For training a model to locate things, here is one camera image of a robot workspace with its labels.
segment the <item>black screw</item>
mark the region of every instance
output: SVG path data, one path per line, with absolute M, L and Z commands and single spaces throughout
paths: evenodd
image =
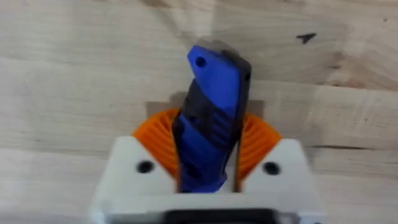
M 204 66 L 206 66 L 206 60 L 203 57 L 197 57 L 197 59 L 195 60 L 195 63 L 200 68 L 203 68 Z
M 140 174 L 147 174 L 155 168 L 155 164 L 151 161 L 141 161 L 137 165 L 137 172 Z
M 268 175 L 278 175 L 280 173 L 280 167 L 276 162 L 266 162 L 262 166 L 262 169 Z

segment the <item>blue knife handle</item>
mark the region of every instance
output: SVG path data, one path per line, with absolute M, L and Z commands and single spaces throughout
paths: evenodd
M 216 192 L 227 179 L 225 166 L 240 138 L 248 101 L 251 65 L 235 53 L 193 46 L 193 79 L 173 134 L 182 192 Z

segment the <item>wooden table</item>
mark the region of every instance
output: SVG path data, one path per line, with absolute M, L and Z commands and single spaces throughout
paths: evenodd
M 253 65 L 249 111 L 303 142 L 330 223 L 397 223 L 397 34 L 393 0 L 3 0 L 1 223 L 83 220 L 115 137 L 178 106 L 216 40 Z

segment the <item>wooden surface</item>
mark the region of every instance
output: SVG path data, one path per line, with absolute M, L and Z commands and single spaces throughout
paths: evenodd
M 397 20 L 393 0 L 0 1 L 0 222 L 84 219 L 114 138 L 178 106 L 188 49 L 220 40 L 330 223 L 397 223 Z

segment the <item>screw hole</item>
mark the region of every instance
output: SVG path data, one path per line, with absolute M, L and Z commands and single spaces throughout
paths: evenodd
M 197 65 L 197 67 L 203 68 L 204 66 L 206 66 L 206 60 L 203 57 L 197 57 L 197 59 L 195 60 L 195 63 Z
M 141 161 L 137 165 L 137 172 L 140 174 L 147 174 L 155 168 L 155 164 L 151 161 Z
M 268 175 L 278 175 L 280 174 L 280 167 L 276 162 L 266 162 L 262 166 L 264 172 Z

